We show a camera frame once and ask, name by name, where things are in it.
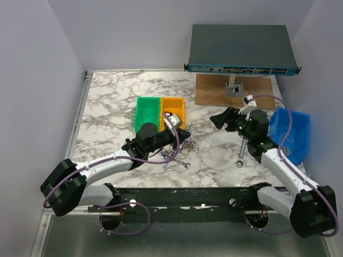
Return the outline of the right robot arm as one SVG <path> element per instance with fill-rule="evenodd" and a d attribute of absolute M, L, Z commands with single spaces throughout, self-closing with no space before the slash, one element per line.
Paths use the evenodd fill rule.
<path fill-rule="evenodd" d="M 266 112 L 253 110 L 247 115 L 229 107 L 210 120 L 216 128 L 226 125 L 226 131 L 237 132 L 245 138 L 249 154 L 268 168 L 288 191 L 282 193 L 268 183 L 256 184 L 246 198 L 251 209 L 262 206 L 274 209 L 289 219 L 293 230 L 302 238 L 337 234 L 339 221 L 334 190 L 311 180 L 281 152 L 268 136 Z"/>

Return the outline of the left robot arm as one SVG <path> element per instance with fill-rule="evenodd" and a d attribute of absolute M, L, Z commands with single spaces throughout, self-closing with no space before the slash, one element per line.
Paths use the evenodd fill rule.
<path fill-rule="evenodd" d="M 95 182 L 120 172 L 126 172 L 148 163 L 149 153 L 172 145 L 177 148 L 191 136 L 190 132 L 178 128 L 176 134 L 170 129 L 159 132 L 152 123 L 144 124 L 135 138 L 116 152 L 96 160 L 73 163 L 62 160 L 40 186 L 45 197 L 44 208 L 50 208 L 58 217 L 64 216 L 80 206 L 102 206 L 114 211 L 119 204 L 118 193 L 110 183 L 96 186 Z"/>

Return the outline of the grey metal stand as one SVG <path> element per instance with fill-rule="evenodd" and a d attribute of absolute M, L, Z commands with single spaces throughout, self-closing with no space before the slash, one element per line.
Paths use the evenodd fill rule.
<path fill-rule="evenodd" d="M 243 84 L 236 80 L 236 74 L 231 74 L 229 76 L 228 82 L 225 84 L 226 95 L 228 97 L 244 97 Z"/>

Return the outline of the yellow plastic bin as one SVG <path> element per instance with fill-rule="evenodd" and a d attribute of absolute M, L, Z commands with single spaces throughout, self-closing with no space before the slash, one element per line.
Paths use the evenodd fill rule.
<path fill-rule="evenodd" d="M 160 128 L 159 131 L 165 129 L 164 125 L 164 112 L 171 112 L 177 114 L 178 117 L 182 120 L 183 124 L 181 125 L 182 129 L 185 129 L 185 100 L 184 98 L 177 97 L 162 97 L 160 105 Z"/>

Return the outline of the silver open-end wrench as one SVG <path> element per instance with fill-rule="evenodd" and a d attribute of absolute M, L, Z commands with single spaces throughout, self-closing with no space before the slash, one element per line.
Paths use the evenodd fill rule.
<path fill-rule="evenodd" d="M 186 169 L 190 169 L 190 167 L 191 167 L 191 163 L 189 163 L 189 162 L 182 162 L 182 161 L 179 161 L 179 160 L 174 160 L 174 162 L 184 166 Z"/>

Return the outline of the brown wooden board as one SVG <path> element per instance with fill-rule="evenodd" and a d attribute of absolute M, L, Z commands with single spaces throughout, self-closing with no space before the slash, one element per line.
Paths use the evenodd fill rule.
<path fill-rule="evenodd" d="M 257 102 L 257 108 L 275 110 L 272 81 L 269 77 L 251 77 L 238 75 L 236 80 L 242 83 L 244 96 L 262 95 Z M 228 75 L 196 74 L 195 104 L 241 108 L 244 106 L 243 98 L 227 96 L 225 85 L 229 82 Z"/>

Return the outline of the green plastic bin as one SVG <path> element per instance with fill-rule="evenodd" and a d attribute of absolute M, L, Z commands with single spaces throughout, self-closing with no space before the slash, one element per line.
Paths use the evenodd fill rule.
<path fill-rule="evenodd" d="M 160 128 L 160 97 L 138 97 L 135 112 L 135 132 L 138 132 L 145 123 L 153 123 Z"/>

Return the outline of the silver ratchet wrench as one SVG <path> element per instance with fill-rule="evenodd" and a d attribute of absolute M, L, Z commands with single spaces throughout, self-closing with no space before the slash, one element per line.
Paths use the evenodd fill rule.
<path fill-rule="evenodd" d="M 244 153 L 245 153 L 245 149 L 246 149 L 246 146 L 247 146 L 247 139 L 243 139 L 242 140 L 242 144 L 241 144 L 241 148 L 240 148 L 240 152 L 239 152 L 239 155 L 238 155 L 238 158 L 235 162 L 236 166 L 238 168 L 241 168 L 244 166 Z"/>

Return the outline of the blue plastic bin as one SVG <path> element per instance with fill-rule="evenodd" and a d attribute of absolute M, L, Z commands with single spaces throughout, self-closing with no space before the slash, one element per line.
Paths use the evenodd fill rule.
<path fill-rule="evenodd" d="M 309 151 L 310 116 L 293 110 L 291 114 L 292 128 L 283 144 L 282 151 L 294 165 L 298 166 L 304 161 Z M 288 127 L 289 115 L 287 109 L 277 107 L 270 118 L 268 136 L 279 145 Z"/>

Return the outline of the grey network switch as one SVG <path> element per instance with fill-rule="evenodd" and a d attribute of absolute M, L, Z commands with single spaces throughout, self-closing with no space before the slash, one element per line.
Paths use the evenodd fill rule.
<path fill-rule="evenodd" d="M 285 25 L 193 25 L 184 70 L 218 74 L 299 74 Z"/>

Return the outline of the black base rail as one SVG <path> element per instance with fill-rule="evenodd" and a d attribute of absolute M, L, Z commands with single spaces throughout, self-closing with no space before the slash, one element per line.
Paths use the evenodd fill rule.
<path fill-rule="evenodd" d="M 124 223 L 244 222 L 246 214 L 266 215 L 249 187 L 116 188 L 111 208 L 91 213 L 121 218 Z"/>

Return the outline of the aluminium frame rail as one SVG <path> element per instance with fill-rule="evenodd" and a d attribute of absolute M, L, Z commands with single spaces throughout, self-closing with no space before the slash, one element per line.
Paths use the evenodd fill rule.
<path fill-rule="evenodd" d="M 74 153 L 93 73 L 93 71 L 85 72 L 85 81 L 64 158 L 40 186 L 40 191 L 45 200 L 31 256 L 42 255 L 51 216 L 61 217 L 74 210 L 79 205 L 85 190 L 86 181 L 80 174 L 83 169 L 76 168 L 76 164 L 71 161 L 71 158 Z"/>

